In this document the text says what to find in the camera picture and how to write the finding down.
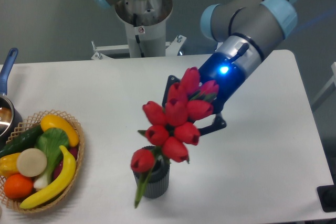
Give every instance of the black vase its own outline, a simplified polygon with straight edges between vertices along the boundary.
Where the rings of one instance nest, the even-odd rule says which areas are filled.
[[[152,149],[154,146],[146,146],[145,149]],[[153,168],[151,178],[146,186],[146,191],[143,194],[144,197],[150,199],[156,199],[163,195],[169,185],[169,171],[170,171],[170,164],[165,162],[163,158],[159,158]],[[135,182],[138,185],[140,174],[135,173],[134,178]]]

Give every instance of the flower arrangement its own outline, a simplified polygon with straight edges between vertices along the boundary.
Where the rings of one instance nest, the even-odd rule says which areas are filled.
[[[171,159],[178,163],[189,163],[186,144],[197,145],[201,135],[194,122],[213,113],[212,102],[217,97],[218,89],[215,80],[200,83],[198,69],[188,68],[180,82],[169,87],[164,106],[149,101],[142,107],[152,126],[138,132],[155,147],[151,150],[139,149],[132,156],[131,169],[140,174],[135,208],[145,193],[159,158],[167,163]]]

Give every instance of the yellow pepper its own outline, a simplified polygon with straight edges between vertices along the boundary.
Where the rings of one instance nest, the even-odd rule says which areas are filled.
[[[59,147],[63,153],[63,168],[59,176],[47,187],[30,195],[20,204],[22,209],[37,207],[59,195],[71,182],[76,171],[74,156],[63,145]]]
[[[8,178],[10,175],[19,173],[16,160],[20,153],[14,153],[0,158],[0,175]]]
[[[45,132],[50,128],[59,128],[64,130],[69,138],[69,145],[75,147],[79,143],[78,135],[75,129],[68,123],[67,120],[60,116],[49,114],[45,115],[41,120],[41,128]]]

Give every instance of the wicker basket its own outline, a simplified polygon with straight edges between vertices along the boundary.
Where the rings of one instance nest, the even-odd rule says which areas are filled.
[[[51,110],[51,111],[44,111],[44,112],[39,112],[39,113],[35,113],[33,116],[29,116],[28,119],[25,119],[22,123],[19,123],[18,127],[16,127],[14,129],[14,132],[11,133],[10,137],[8,138],[8,141],[11,141],[14,137],[20,135],[22,132],[26,131],[27,129],[37,125],[40,123],[41,119],[47,115],[47,114],[54,114],[54,115],[58,115],[64,119],[66,119],[71,126],[76,130],[78,137],[79,137],[79,148],[78,148],[78,158],[77,158],[77,166],[76,166],[76,171],[75,171],[75,175],[71,181],[71,183],[69,184],[69,186],[52,202],[46,203],[44,205],[40,205],[36,208],[33,209],[21,209],[19,207],[20,203],[22,201],[16,201],[16,200],[11,200],[8,199],[4,193],[4,184],[6,181],[6,178],[3,176],[0,176],[0,200],[1,203],[3,203],[4,205],[6,205],[7,208],[13,209],[16,212],[20,212],[23,214],[33,214],[33,213],[37,213],[37,212],[42,212],[45,211],[47,209],[50,209],[51,207],[57,205],[59,202],[61,202],[61,200],[63,200],[69,193],[69,191],[71,190],[79,169],[81,167],[82,161],[83,161],[83,155],[84,155],[84,148],[85,148],[85,143],[84,143],[84,134],[83,134],[83,130],[82,127],[80,125],[80,123],[70,114],[68,114],[67,112],[61,112],[61,111],[55,111],[55,110]]]

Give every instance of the red tulip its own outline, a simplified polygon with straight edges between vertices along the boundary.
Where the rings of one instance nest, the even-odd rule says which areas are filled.
[[[155,164],[153,153],[147,149],[140,149],[134,152],[131,168],[136,173],[145,173]]]
[[[190,122],[186,122],[174,130],[174,136],[186,144],[197,145],[200,135],[198,128]]]
[[[151,144],[161,146],[168,139],[169,132],[162,125],[152,125],[146,130],[145,136]]]
[[[188,160],[188,150],[184,144],[175,137],[169,137],[162,146],[162,153],[176,162]]]
[[[165,126],[167,124],[167,119],[165,114],[163,113],[163,109],[156,102],[149,101],[147,104],[142,106],[142,109],[151,124],[162,126]]]
[[[184,87],[182,87],[179,82],[174,83],[169,88],[167,101],[170,101],[172,99],[181,101],[184,105],[188,103],[187,93],[185,92]]]
[[[188,111],[183,102],[172,99],[166,104],[165,109],[167,123],[171,126],[180,126],[188,120]]]
[[[215,80],[207,81],[201,86],[201,93],[203,94],[211,94],[215,93],[218,95],[219,85]]]
[[[189,118],[193,121],[201,120],[212,114],[214,107],[211,103],[202,100],[189,101],[187,111]]]
[[[200,73],[196,67],[188,68],[181,79],[181,86],[184,87],[187,95],[193,94],[197,89],[200,88],[199,80]]]

